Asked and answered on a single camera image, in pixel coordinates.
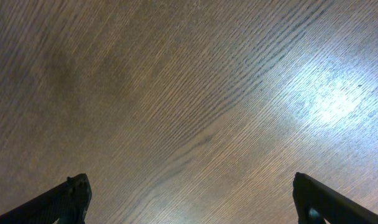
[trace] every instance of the black object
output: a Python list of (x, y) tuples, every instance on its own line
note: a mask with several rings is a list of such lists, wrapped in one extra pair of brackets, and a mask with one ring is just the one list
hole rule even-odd
[(299, 224), (325, 224), (325, 220), (330, 223), (378, 224), (378, 215), (306, 174), (297, 172), (293, 185)]
[(84, 224), (92, 192), (86, 174), (67, 181), (0, 216), (0, 223)]

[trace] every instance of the wooden surface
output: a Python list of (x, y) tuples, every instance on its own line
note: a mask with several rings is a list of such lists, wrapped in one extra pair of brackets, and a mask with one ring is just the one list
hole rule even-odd
[(296, 223), (297, 171), (378, 213), (378, 0), (0, 1), (0, 214)]

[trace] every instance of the dark wood grain streak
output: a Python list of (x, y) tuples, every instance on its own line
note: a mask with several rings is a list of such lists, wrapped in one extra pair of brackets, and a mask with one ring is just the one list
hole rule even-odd
[(0, 1), (0, 214), (81, 172), (87, 223), (378, 213), (378, 1)]

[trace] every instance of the black plastic part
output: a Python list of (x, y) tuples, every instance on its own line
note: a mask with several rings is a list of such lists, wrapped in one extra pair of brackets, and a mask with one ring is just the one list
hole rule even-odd
[(378, 215), (306, 174), (296, 173), (293, 186), (299, 224), (325, 223), (325, 220), (342, 224), (378, 224)]
[(46, 193), (0, 216), (0, 223), (84, 224), (91, 201), (86, 174), (78, 174)]

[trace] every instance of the wood grain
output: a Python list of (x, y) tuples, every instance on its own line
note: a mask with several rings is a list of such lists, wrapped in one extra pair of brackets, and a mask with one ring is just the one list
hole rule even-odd
[(0, 214), (296, 223), (297, 171), (378, 213), (378, 0), (0, 1)]

